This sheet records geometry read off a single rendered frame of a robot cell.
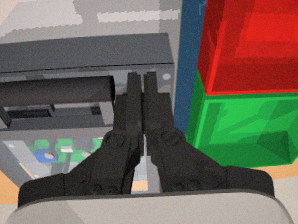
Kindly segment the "red open-top bin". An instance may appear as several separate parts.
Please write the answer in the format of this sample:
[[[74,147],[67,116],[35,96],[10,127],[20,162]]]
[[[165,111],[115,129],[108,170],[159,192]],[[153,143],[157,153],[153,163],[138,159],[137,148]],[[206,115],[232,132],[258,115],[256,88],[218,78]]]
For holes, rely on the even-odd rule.
[[[206,95],[298,92],[298,0],[207,0],[197,67]]]

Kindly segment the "green bin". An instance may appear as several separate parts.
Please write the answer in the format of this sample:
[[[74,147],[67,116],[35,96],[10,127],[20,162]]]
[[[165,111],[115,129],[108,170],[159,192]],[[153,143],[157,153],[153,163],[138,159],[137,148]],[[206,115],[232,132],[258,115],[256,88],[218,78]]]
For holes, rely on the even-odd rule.
[[[225,167],[291,165],[298,158],[298,92],[206,95],[196,71],[186,139]]]

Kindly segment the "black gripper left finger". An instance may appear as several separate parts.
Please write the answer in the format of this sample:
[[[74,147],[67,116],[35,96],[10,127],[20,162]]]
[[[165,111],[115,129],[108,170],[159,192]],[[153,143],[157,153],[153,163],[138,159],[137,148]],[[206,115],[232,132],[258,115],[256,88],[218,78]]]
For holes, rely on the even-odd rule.
[[[48,197],[131,194],[135,167],[144,156],[141,74],[129,72],[127,94],[116,95],[113,130],[69,173],[25,182],[18,208]]]

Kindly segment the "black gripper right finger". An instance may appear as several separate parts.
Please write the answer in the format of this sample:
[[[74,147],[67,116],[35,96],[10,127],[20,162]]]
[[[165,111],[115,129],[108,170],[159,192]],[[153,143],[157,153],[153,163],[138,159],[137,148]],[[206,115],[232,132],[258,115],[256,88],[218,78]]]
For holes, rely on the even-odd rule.
[[[157,167],[163,192],[252,189],[275,197],[267,172],[221,166],[189,144],[174,125],[170,93],[158,93],[156,71],[143,78],[147,156]]]

